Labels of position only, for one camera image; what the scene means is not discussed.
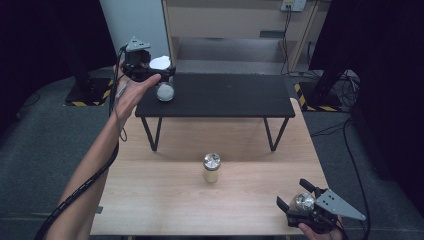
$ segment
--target yellow-black hazard tape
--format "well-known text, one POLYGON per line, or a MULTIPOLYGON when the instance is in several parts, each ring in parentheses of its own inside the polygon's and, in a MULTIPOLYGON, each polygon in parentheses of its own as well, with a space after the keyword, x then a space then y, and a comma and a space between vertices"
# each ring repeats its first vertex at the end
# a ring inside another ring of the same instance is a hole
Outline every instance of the yellow-black hazard tape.
POLYGON ((75 106, 75 107, 102 106, 106 102, 107 98, 110 95, 110 91, 112 90, 112 85, 113 85, 113 79, 111 79, 109 81, 109 84, 107 86, 107 89, 103 93, 103 97, 102 97, 102 99, 100 101, 96 101, 96 102, 75 101, 75 102, 65 103, 65 106, 75 106))
POLYGON ((294 89, 296 90, 297 96, 299 97, 300 107, 303 111, 317 111, 317 112, 341 112, 341 107, 334 106, 309 106, 306 102, 305 96, 303 95, 302 89, 300 89, 299 84, 294 85, 294 89))

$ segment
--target hand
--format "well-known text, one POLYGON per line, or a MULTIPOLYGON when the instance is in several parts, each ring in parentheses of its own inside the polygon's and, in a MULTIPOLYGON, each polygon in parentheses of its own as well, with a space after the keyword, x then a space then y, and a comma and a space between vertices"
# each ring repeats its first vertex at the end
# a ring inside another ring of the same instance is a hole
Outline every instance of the hand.
POLYGON ((312 230, 308 225, 299 223, 299 229, 305 234, 309 240, 342 240, 342 233, 336 228, 326 234, 318 234, 312 230))
POLYGON ((124 93, 117 101, 116 107, 119 118, 126 120, 131 116, 133 109, 140 102, 146 90, 159 82, 161 75, 155 74, 143 82, 135 82, 124 75, 122 72, 122 65, 123 61, 119 63, 118 69, 116 69, 116 66, 114 66, 113 69, 114 71, 118 71, 119 85, 117 91, 119 91, 125 84, 127 84, 124 93))

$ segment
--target black curtain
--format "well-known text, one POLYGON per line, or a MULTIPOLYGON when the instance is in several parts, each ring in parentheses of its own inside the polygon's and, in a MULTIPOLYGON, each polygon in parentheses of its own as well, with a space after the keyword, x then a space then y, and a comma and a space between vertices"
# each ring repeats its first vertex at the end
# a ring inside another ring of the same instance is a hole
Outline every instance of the black curtain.
POLYGON ((423 1, 333 0, 311 69, 337 61, 339 47, 360 78, 352 116, 371 160, 396 180, 424 216, 423 1))
POLYGON ((72 44, 78 63, 86 71, 112 66, 116 61, 99 1, 1 1, 0 36, 0 134, 37 89, 74 75, 62 47, 72 44), (56 19, 47 14, 49 11, 56 19), (60 26, 68 45, 60 43, 54 26, 60 26))

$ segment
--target table leg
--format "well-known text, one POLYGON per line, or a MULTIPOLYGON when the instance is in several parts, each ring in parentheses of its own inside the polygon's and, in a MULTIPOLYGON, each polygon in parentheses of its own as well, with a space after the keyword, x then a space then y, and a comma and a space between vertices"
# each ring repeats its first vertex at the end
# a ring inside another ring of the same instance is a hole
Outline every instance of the table leg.
POLYGON ((160 128, 162 126, 162 117, 159 118, 158 127, 156 129, 156 137, 154 141, 153 141, 152 133, 150 132, 149 125, 147 124, 146 118, 142 117, 141 121, 143 122, 144 130, 146 130, 147 138, 149 139, 149 142, 150 142, 150 147, 152 148, 152 151, 156 152, 156 150, 158 149, 158 144, 159 144, 159 135, 160 135, 160 128))
POLYGON ((266 134, 268 136, 268 142, 269 142, 269 147, 271 148, 271 151, 274 152, 277 149, 278 143, 280 142, 281 136, 283 135, 284 129, 286 128, 288 121, 289 121, 289 118, 284 119, 284 122, 280 128, 280 132, 278 133, 278 136, 275 139, 275 143, 272 143, 272 137, 271 137, 271 132, 269 131, 268 120, 267 118, 264 118, 266 134))

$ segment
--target black cable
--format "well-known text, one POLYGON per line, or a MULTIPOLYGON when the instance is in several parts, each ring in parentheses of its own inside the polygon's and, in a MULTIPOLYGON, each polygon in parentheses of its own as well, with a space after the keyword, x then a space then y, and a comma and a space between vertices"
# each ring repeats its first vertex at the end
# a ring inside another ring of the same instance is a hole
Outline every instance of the black cable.
POLYGON ((325 129, 320 130, 320 131, 318 131, 318 132, 312 133, 312 134, 311 134, 311 137, 324 136, 324 135, 331 135, 331 134, 333 134, 333 133, 335 133, 335 132, 337 132, 337 131, 339 131, 339 130, 343 130, 343 127, 337 128, 337 129, 333 130, 333 131, 332 131, 332 132, 330 132, 330 133, 322 133, 322 132, 325 132, 325 131, 330 130, 330 129, 332 129, 332 128, 339 127, 339 126, 341 126, 341 125, 344 125, 344 122, 339 123, 339 124, 336 124, 336 125, 331 126, 331 127, 328 127, 328 128, 325 128, 325 129))
MULTIPOLYGON (((307 62, 308 62, 308 69, 311 66, 311 53, 310 53, 310 51, 311 51, 311 44, 312 44, 312 42, 308 42, 308 51, 306 53, 307 62)), ((321 77, 316 72, 314 72, 314 70, 311 70, 311 72, 313 73, 312 75, 314 75, 315 77, 317 77, 317 78, 320 78, 321 77)))
MULTIPOLYGON (((113 84, 110 94, 110 102, 109 102, 109 117, 111 115, 111 112, 113 110, 113 106, 115 104, 115 94, 116 94, 116 88, 118 86, 118 66, 119 62, 121 60, 121 55, 124 52, 125 47, 122 47, 118 53, 117 56, 117 65, 114 73, 113 78, 113 84)), ((93 183, 96 182, 96 180, 112 165, 112 163, 115 161, 117 155, 119 152, 119 141, 115 146, 115 149, 112 153, 112 156, 110 159, 93 175, 91 176, 87 181, 85 181, 78 189, 76 189, 68 198, 66 198, 65 201, 63 201, 61 204, 59 204, 58 207, 55 208, 55 210, 50 214, 49 217, 44 221, 43 225, 39 228, 35 240, 42 240, 44 236, 46 235, 47 231, 50 229, 51 225, 54 223, 54 221, 62 214, 75 200, 77 200, 93 183)))
POLYGON ((31 106, 33 106, 34 104, 36 104, 40 100, 40 94, 38 94, 38 93, 35 92, 33 95, 35 95, 37 99, 35 99, 32 103, 23 105, 22 106, 23 108, 31 107, 31 106))
POLYGON ((284 51, 284 63, 283 67, 281 68, 280 74, 283 74, 284 67, 287 65, 287 73, 289 73, 290 76, 290 67, 289 67, 289 57, 288 57, 288 50, 287 50, 287 30, 289 28, 290 19, 291 19, 291 6, 286 6, 287 14, 286 14, 286 24, 284 26, 284 36, 283 36, 283 51, 284 51))
POLYGON ((345 121, 345 123, 343 125, 343 137, 344 137, 344 141, 345 141, 345 145, 346 145, 347 151, 349 152, 350 159, 352 160, 353 167, 355 168, 355 173, 356 173, 356 176, 358 178, 359 186, 361 188, 361 193, 362 193, 362 197, 363 197, 363 200, 364 200, 365 211, 366 211, 366 214, 367 214, 367 229, 366 229, 366 231, 364 233, 364 238, 363 239, 364 240, 367 240, 368 239, 368 236, 370 234, 370 231, 371 231, 371 218, 370 218, 371 214, 370 214, 369 207, 368 207, 368 201, 367 201, 367 198, 365 196, 364 186, 362 184, 361 177, 359 176, 359 171, 358 171, 358 168, 356 166, 356 162, 355 162, 355 159, 353 157, 352 151, 350 150, 349 144, 347 142, 346 127, 351 122, 352 122, 352 119, 351 118, 349 118, 348 120, 345 121))

